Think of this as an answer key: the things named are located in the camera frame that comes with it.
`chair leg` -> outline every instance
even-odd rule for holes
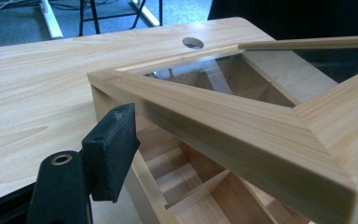
[[[100,34],[100,24],[98,23],[97,8],[95,6],[95,0],[89,0],[91,4],[92,18],[94,19],[95,33]]]
[[[80,0],[79,36],[83,35],[83,20],[84,20],[84,0]]]
[[[141,6],[139,7],[139,11],[138,11],[138,13],[136,14],[135,22],[133,23],[131,29],[133,29],[133,28],[136,27],[136,23],[138,23],[138,20],[139,20],[139,18],[141,17],[142,9],[144,8],[145,2],[146,2],[146,0],[143,0],[143,1],[142,1]]]

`wooden panel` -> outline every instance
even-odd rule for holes
[[[94,102],[95,115],[98,122],[107,114],[107,112],[109,112],[109,110],[115,106],[121,105],[120,102],[93,86],[91,86],[91,92],[92,100]]]
[[[275,105],[284,105],[293,107],[293,104],[289,99],[282,95],[272,84],[267,86],[267,89],[261,95],[259,101],[267,102]]]
[[[181,198],[178,198],[176,201],[167,204],[165,207],[172,210],[176,215],[182,214],[185,212],[185,210],[191,209],[194,204],[202,201],[208,195],[212,194],[217,186],[221,184],[223,179],[226,178],[228,173],[229,171],[225,170],[219,175],[216,175],[213,178],[207,180],[202,185],[192,189],[190,192],[183,195]]]
[[[241,57],[219,61],[219,65],[224,74],[227,74],[228,85],[234,95],[259,99],[269,86],[269,82],[244,63]]]
[[[208,196],[196,203],[191,209],[187,209],[177,218],[179,223],[183,224],[229,224],[229,220],[212,196]]]
[[[309,218],[297,213],[293,209],[287,207],[285,204],[282,205],[290,213],[290,218],[284,222],[285,224],[312,224],[312,221],[310,221]]]
[[[232,94],[225,75],[215,61],[207,61],[204,63],[197,86],[211,91]]]
[[[125,184],[132,199],[136,202],[134,205],[143,223],[177,224],[173,213],[164,208],[167,201],[161,194],[139,151],[135,154]]]
[[[263,205],[234,174],[227,176],[213,192],[230,223],[274,223]]]
[[[271,218],[275,220],[276,223],[285,223],[285,221],[290,218],[291,214],[283,207],[280,202],[269,196],[263,190],[248,183],[244,179],[242,179],[242,182],[244,182],[245,185],[249,187],[249,189],[254,193],[255,197],[257,197],[258,200],[260,200],[260,202],[266,207],[271,215]]]
[[[172,150],[169,150],[165,154],[148,161],[147,167],[149,167],[150,172],[152,173],[153,177],[155,177],[155,179],[159,179],[164,176],[163,179],[170,181],[171,177],[174,178],[177,176],[179,179],[172,181],[172,183],[177,182],[177,185],[184,184],[187,186],[186,181],[188,179],[191,180],[192,176],[197,175],[191,168],[188,159],[179,147],[172,148]],[[190,181],[188,185],[198,185],[201,181],[199,181],[197,178],[195,184],[192,184],[192,182],[193,181]]]
[[[197,172],[197,175],[203,182],[213,178],[225,170],[223,166],[202,155],[185,143],[181,143],[180,148],[186,154],[194,170]]]
[[[139,150],[145,161],[150,161],[173,148],[179,147],[180,144],[176,137],[159,128],[159,126],[138,132],[137,135],[141,142]]]

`wood grain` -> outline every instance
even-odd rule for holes
[[[250,184],[246,180],[242,179],[242,182],[248,186],[255,197],[264,205],[266,210],[270,213],[271,218],[276,223],[285,223],[291,218],[292,214],[290,214],[289,211],[287,211],[287,209],[285,209],[285,207],[278,202],[278,200],[274,199],[266,192]]]
[[[183,46],[187,36],[202,40],[204,49]],[[236,18],[0,48],[0,197],[34,182],[47,156],[81,149],[96,124],[88,72],[252,39],[271,38]]]
[[[292,51],[245,51],[243,59],[295,105],[336,87],[337,83]]]
[[[185,210],[191,209],[194,204],[202,201],[208,195],[212,194],[228,174],[228,170],[223,171],[195,189],[192,189],[174,202],[168,203],[165,207],[172,210],[176,215],[182,214]]]
[[[239,49],[358,49],[358,36],[255,41],[241,43]]]
[[[164,208],[167,201],[139,151],[135,154],[132,168],[127,175],[126,186],[131,192],[132,199],[137,202],[134,205],[143,223],[178,223],[174,213]]]
[[[356,186],[358,201],[358,75],[298,106],[296,112]],[[358,203],[351,221],[358,223]]]
[[[222,181],[213,197],[230,223],[274,223],[262,203],[234,174]]]
[[[273,87],[278,87],[278,89],[280,90],[283,90],[283,91],[286,91],[285,95],[288,96],[288,98],[290,99],[295,99],[295,102],[296,104],[300,104],[300,102],[306,102],[308,101],[309,99],[311,98],[314,98],[315,96],[325,92],[326,90],[336,86],[337,84],[332,81],[331,79],[329,79],[328,77],[326,77],[324,74],[322,74],[320,71],[314,69],[312,66],[310,66],[308,63],[306,63],[305,61],[301,61],[299,59],[299,57],[297,57],[294,53],[291,53],[291,52],[275,52],[272,54],[272,57],[269,55],[267,58],[268,59],[272,59],[272,63],[261,63],[261,62],[258,62],[257,60],[255,60],[255,57],[254,58],[251,58],[249,59],[249,57],[247,57],[247,54],[249,52],[244,52],[243,53],[243,57],[244,59],[247,61],[247,62],[251,62],[251,66],[258,72],[261,72],[263,77],[266,77],[268,81],[270,81],[270,83],[272,83]],[[281,67],[273,67],[273,64],[277,63],[279,60],[278,57],[282,57],[283,56],[283,62],[280,61],[280,64],[281,64]],[[293,66],[293,67],[298,67],[300,65],[300,73],[301,73],[301,76],[306,79],[306,80],[302,80],[301,78],[299,78],[299,75],[298,73],[295,73],[293,70],[290,71],[290,69],[288,69],[287,67],[285,66],[282,66],[282,64],[292,64],[292,65],[296,65],[296,66]],[[158,64],[156,63],[155,65],[153,66],[156,66],[156,67],[163,67],[161,64]],[[271,70],[271,68],[274,68],[274,72],[275,73],[268,73],[266,72],[266,70]],[[137,74],[142,74],[142,69],[136,69],[136,73]],[[313,88],[315,86],[315,83],[323,83],[323,85],[318,85],[318,90],[317,91],[308,91],[307,88],[299,88],[298,87],[298,83],[304,83],[304,84],[307,84],[307,82],[309,82],[309,86],[312,88],[312,85],[313,85]],[[265,101],[270,101],[270,97],[275,97],[275,94],[273,93],[273,91],[269,90],[269,87],[271,87],[271,85],[269,84],[267,86],[267,88],[264,90],[264,92],[261,94],[260,99],[264,99]],[[325,164],[324,165],[333,165],[333,166],[336,166],[329,157],[328,153],[326,156],[326,161],[325,161]],[[347,189],[344,189],[343,191],[351,191],[351,186],[349,186]],[[270,215],[272,215],[272,213],[279,213],[278,211],[278,207],[281,208],[281,211],[285,211],[286,209],[284,207],[282,207],[279,203],[277,203],[277,201],[274,200],[274,206],[273,207],[270,207],[271,210],[269,210],[268,212],[271,213]],[[296,214],[296,213],[292,213],[292,212],[289,212],[287,214],[287,216],[284,216],[284,217],[279,217],[279,216],[272,216],[273,217],[273,220],[274,221],[277,221],[277,222],[280,222],[280,223],[283,223],[283,222],[301,222],[301,223],[307,223],[308,222],[308,219],[307,218],[304,218],[303,216],[299,215],[299,214]],[[318,220],[324,220],[326,221],[327,219],[331,218],[331,217],[316,217]]]
[[[197,172],[197,175],[203,182],[214,178],[226,170],[223,166],[219,165],[215,161],[212,161],[208,157],[199,153],[196,149],[183,142],[181,142],[180,148],[187,156],[191,166],[193,166],[194,170]]]
[[[156,157],[179,147],[180,141],[159,126],[137,133],[139,141],[142,143],[139,151],[145,161],[150,161]]]
[[[118,71],[89,80],[316,221],[351,222],[356,186],[292,108]]]
[[[226,215],[219,209],[213,197],[207,196],[178,216],[179,223],[229,224]]]

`glass pane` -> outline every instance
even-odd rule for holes
[[[241,54],[167,68],[146,76],[275,105],[294,106],[248,65]]]
[[[309,49],[295,53],[335,82],[343,82],[358,74],[358,49]]]

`wooden frame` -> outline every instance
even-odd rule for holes
[[[186,37],[201,40],[204,48],[185,47],[182,41]],[[0,197],[34,182],[40,162],[48,155],[81,149],[81,140],[96,124],[87,73],[111,68],[141,75],[145,70],[176,66],[208,55],[223,57],[241,52],[238,43],[269,40],[273,39],[245,19],[230,18],[0,48]],[[249,50],[243,56],[295,105],[337,85],[291,51]],[[102,99],[97,106],[99,116],[105,109],[120,104],[103,92],[99,94],[97,89],[94,95],[95,99],[98,95]],[[138,121],[140,131],[152,125],[144,119]],[[123,188],[118,203],[92,202],[94,223],[140,223],[128,191],[132,198],[145,199],[159,207],[158,201],[130,190],[148,186],[145,182],[140,185],[136,178],[144,173],[131,170],[135,175],[131,183],[138,185],[128,185],[129,190]],[[251,186],[251,190],[279,223],[287,217],[298,218],[259,189]],[[157,191],[154,193],[147,195],[159,196]]]
[[[89,74],[96,110],[101,117],[104,113],[101,108],[106,111],[113,105],[135,102],[141,138],[144,138],[143,132],[152,132],[150,129],[155,127],[147,118],[314,221],[358,223],[358,76],[335,88],[332,88],[334,84],[324,83],[328,79],[308,78],[304,85],[315,93],[305,96],[308,88],[296,89],[301,80],[292,77],[296,85],[288,84],[290,77],[285,81],[279,73],[275,76],[263,73],[263,63],[257,62],[260,57],[257,54],[245,51],[242,55],[254,70],[291,99],[295,107],[139,76],[182,63],[184,59],[199,60],[188,54],[181,60],[172,58],[168,63],[151,63],[153,66],[144,68],[135,66],[129,73],[104,70]],[[318,90],[321,84],[331,85],[322,89],[332,89],[322,93],[323,90]],[[137,163],[143,160],[141,154],[134,160],[134,175],[149,170],[144,166],[136,171]],[[138,176],[144,198],[154,210],[154,221],[175,222],[170,209],[164,210],[166,206],[170,208],[171,203],[164,201],[155,184],[149,183],[153,175],[148,173],[148,177],[142,180],[144,176]],[[217,175],[213,180],[222,178]],[[204,183],[207,186],[201,188],[214,186],[208,181]],[[148,195],[147,188],[155,195]],[[269,214],[260,201],[256,200],[256,204],[255,211]],[[141,216],[143,209],[138,209]],[[277,222],[275,217],[267,217],[265,222]]]

